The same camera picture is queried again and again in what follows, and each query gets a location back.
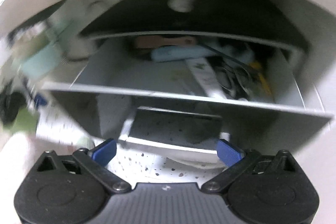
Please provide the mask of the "black drawer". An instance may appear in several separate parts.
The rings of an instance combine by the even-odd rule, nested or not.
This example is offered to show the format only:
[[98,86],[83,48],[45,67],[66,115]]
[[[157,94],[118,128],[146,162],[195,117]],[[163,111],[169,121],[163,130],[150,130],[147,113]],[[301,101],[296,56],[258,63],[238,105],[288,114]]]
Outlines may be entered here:
[[[127,147],[171,154],[179,146],[212,149],[217,138],[263,153],[297,152],[334,114],[304,98],[286,58],[274,43],[194,34],[135,34],[100,42],[84,64],[68,61],[42,89],[92,136],[117,137]],[[257,61],[272,95],[263,91]],[[243,67],[252,96],[230,99],[215,67]]]

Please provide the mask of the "black scissors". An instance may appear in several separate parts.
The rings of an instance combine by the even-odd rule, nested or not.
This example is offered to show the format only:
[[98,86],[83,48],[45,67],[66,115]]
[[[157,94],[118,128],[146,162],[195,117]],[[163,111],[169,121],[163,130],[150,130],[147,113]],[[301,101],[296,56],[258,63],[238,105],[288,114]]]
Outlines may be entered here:
[[252,96],[252,76],[243,67],[227,64],[215,67],[215,75],[224,93],[233,100],[249,100]]

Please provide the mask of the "green plastic basin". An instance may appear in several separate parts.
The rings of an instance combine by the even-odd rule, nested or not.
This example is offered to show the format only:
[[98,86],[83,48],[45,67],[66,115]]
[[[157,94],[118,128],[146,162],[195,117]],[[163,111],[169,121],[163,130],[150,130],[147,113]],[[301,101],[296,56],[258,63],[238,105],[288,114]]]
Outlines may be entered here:
[[38,80],[52,72],[63,60],[64,53],[59,45],[49,43],[26,58],[19,65],[19,71],[28,79]]

